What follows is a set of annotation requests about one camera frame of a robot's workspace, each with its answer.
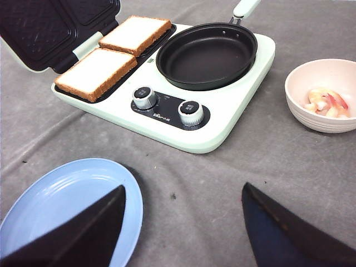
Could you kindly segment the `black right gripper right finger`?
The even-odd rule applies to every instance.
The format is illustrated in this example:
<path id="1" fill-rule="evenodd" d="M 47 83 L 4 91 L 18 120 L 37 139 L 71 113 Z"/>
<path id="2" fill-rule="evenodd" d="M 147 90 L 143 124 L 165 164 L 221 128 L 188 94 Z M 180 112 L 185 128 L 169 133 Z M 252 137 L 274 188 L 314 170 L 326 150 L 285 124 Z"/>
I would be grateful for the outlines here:
<path id="1" fill-rule="evenodd" d="M 258 266 L 355 266 L 355 249 L 298 217 L 250 183 L 244 221 Z"/>

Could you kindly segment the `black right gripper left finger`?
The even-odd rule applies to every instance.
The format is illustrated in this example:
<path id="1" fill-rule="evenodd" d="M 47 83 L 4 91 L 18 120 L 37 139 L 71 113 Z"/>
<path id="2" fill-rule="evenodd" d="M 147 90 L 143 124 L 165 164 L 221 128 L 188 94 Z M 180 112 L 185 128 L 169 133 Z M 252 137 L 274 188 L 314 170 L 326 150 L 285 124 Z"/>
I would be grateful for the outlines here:
<path id="1" fill-rule="evenodd" d="M 1 260 L 1 266 L 108 266 L 123 224 L 120 185 L 68 222 Z"/>

